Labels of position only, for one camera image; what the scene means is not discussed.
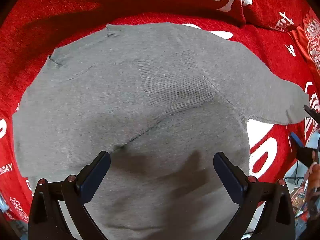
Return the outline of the person's right hand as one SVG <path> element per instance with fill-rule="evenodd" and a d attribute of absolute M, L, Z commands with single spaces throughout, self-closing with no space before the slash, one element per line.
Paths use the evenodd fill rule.
<path fill-rule="evenodd" d="M 306 202 L 309 218 L 315 220 L 319 217 L 319 152 L 312 152 L 313 163 L 307 172 L 308 187 Z"/>

